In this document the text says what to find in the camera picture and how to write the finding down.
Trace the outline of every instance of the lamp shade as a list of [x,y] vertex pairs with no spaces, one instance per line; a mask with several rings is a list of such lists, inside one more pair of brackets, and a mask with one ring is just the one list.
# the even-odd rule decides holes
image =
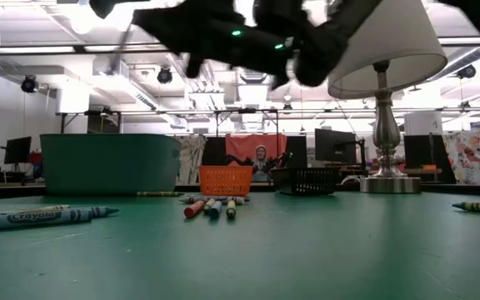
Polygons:
[[393,91],[426,80],[448,63],[421,1],[384,0],[378,5],[329,74],[329,94],[372,97],[378,90],[373,64],[384,60],[390,60],[387,87]]

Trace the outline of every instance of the teal bin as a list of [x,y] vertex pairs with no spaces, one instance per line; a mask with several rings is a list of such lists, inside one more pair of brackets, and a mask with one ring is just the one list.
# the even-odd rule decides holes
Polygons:
[[47,192],[136,195],[171,192],[181,143],[157,134],[43,134]]

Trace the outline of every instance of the black basket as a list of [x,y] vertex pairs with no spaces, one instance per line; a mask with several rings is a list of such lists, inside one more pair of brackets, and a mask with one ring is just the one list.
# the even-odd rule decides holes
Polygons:
[[327,167],[286,167],[271,171],[275,189],[292,195],[334,193],[338,170]]

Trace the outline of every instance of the table surface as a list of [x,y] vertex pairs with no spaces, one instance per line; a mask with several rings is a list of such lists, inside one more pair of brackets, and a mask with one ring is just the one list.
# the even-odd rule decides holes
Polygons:
[[252,193],[237,219],[176,198],[25,197],[120,208],[90,223],[0,232],[0,299],[479,299],[480,197]]

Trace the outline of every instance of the orange basket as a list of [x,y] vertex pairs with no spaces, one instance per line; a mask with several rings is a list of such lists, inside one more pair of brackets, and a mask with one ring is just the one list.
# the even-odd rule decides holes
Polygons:
[[245,196],[252,175],[251,166],[200,166],[199,187],[203,195]]

